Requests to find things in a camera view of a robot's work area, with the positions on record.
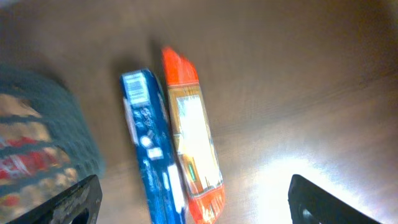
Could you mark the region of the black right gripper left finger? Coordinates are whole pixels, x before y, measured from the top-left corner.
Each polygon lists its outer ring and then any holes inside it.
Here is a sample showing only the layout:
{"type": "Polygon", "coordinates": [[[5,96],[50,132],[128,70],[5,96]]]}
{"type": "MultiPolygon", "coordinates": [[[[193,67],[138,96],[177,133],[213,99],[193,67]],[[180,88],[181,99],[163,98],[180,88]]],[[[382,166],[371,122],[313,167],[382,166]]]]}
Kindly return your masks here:
{"type": "Polygon", "coordinates": [[[10,224],[96,224],[103,193],[97,175],[90,175],[10,224]]]}

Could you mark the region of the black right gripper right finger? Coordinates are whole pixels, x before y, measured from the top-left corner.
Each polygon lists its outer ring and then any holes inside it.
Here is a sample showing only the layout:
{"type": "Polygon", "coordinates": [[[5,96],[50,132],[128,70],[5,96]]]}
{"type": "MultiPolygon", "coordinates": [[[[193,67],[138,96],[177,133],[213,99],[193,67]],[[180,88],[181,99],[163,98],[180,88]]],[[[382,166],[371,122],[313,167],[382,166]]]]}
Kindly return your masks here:
{"type": "Polygon", "coordinates": [[[288,202],[293,224],[379,224],[298,174],[290,181],[288,202]]]}

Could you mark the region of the beige red coffee pouch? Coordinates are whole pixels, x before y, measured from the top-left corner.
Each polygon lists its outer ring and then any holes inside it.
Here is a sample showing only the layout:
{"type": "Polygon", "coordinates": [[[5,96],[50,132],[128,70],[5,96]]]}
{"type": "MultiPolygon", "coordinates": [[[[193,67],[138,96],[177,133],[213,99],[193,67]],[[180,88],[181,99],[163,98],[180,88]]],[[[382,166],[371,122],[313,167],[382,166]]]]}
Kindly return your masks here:
{"type": "Polygon", "coordinates": [[[78,182],[60,145],[64,125],[46,120],[25,98],[1,94],[1,223],[78,182]]]}

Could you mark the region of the blue carton box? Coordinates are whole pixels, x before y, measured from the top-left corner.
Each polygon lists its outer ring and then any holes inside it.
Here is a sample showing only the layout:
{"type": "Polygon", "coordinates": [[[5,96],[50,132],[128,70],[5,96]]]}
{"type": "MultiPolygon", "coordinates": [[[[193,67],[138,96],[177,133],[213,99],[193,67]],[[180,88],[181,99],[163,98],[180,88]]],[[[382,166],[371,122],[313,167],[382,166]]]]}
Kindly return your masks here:
{"type": "Polygon", "coordinates": [[[148,69],[122,74],[120,84],[151,222],[185,224],[183,184],[161,85],[148,69]]]}

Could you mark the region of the orange noodle packet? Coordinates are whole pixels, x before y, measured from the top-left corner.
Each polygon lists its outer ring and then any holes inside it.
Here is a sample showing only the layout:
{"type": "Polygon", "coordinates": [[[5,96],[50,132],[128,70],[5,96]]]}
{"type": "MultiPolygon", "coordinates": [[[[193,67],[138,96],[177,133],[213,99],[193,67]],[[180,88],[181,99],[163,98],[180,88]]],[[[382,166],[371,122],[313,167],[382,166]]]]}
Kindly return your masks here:
{"type": "Polygon", "coordinates": [[[214,224],[225,205],[224,183],[194,65],[162,49],[175,148],[195,223],[214,224]]]}

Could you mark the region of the grey plastic basket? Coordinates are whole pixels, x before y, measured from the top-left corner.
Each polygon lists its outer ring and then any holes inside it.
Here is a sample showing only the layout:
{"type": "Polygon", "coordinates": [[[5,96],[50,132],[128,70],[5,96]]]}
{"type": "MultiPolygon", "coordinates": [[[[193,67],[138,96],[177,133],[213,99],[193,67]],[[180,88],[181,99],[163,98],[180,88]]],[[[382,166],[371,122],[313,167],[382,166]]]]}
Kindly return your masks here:
{"type": "Polygon", "coordinates": [[[104,170],[72,93],[53,78],[1,65],[1,223],[104,170]]]}

